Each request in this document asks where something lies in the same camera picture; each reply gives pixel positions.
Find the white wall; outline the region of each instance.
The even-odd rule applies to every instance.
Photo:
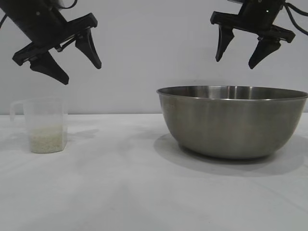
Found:
[[[292,3],[308,10],[306,0]],[[0,114],[8,112],[12,101],[51,95],[65,96],[71,113],[153,113],[160,111],[156,89],[175,85],[308,91],[308,38],[294,29],[285,10],[276,24],[295,31],[293,43],[283,42],[279,51],[250,70],[247,63],[257,36],[235,31],[228,52],[216,63],[218,26],[210,24],[210,16],[214,10],[239,9],[226,0],[80,0],[62,13],[68,20],[89,12],[98,18],[99,27],[92,32],[103,69],[96,70],[74,45],[61,54],[52,52],[71,77],[68,86],[11,60],[28,39],[8,20],[0,30]],[[308,28],[307,18],[296,19]]]

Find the black cable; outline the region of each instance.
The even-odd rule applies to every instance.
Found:
[[[286,2],[284,2],[283,5],[284,5],[285,9],[287,10],[287,13],[288,13],[288,15],[289,15],[289,17],[290,17],[290,19],[291,19],[291,22],[292,22],[292,24],[295,26],[295,28],[298,29],[298,30],[299,30],[300,32],[302,32],[303,34],[305,34],[305,35],[308,36],[308,31],[304,30],[303,28],[301,28],[301,27],[296,23],[295,19],[293,18],[293,15],[292,15],[292,13],[291,13],[291,11],[290,11],[290,8],[289,8],[288,4],[287,4]]]
[[[78,3],[78,0],[74,0],[74,3],[71,6],[68,6],[68,7],[64,7],[64,6],[61,6],[60,4],[56,3],[56,7],[59,8],[59,9],[67,10],[67,9],[72,9],[73,7],[75,7],[77,3]]]
[[[302,11],[301,9],[297,8],[296,6],[294,6],[291,3],[287,2],[286,4],[287,4],[288,7],[290,7],[292,10],[294,10],[296,13],[308,17],[308,12]]]
[[[7,17],[8,17],[7,15],[4,15],[4,17],[1,19],[1,21],[0,21],[0,28],[2,27],[4,21],[5,21],[5,19],[6,19]]]

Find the metal mixing bowl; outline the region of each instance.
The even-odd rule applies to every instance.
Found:
[[[308,94],[236,86],[163,88],[159,94],[172,136],[195,152],[227,159],[273,154],[291,138]]]

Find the table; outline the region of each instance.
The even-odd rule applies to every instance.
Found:
[[[69,142],[32,154],[0,116],[1,231],[307,231],[308,114],[258,161],[180,148],[162,115],[70,115]]]

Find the plastic measuring cup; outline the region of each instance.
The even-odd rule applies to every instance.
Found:
[[[11,104],[11,121],[15,108],[22,104],[30,151],[33,153],[55,153],[63,151],[67,143],[67,112],[61,98],[37,98]]]

